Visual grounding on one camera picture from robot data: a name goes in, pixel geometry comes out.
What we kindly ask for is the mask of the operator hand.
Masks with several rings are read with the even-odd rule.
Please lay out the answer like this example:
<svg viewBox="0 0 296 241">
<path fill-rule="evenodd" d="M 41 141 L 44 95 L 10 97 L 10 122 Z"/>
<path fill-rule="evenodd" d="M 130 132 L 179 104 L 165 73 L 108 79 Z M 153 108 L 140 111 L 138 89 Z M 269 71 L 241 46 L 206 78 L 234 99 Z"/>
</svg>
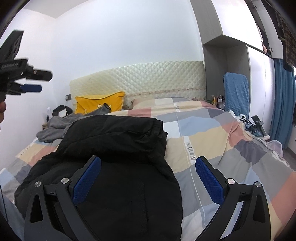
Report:
<svg viewBox="0 0 296 241">
<path fill-rule="evenodd" d="M 0 123 L 4 120 L 4 112 L 6 111 L 6 103 L 2 101 L 0 103 Z"/>
</svg>

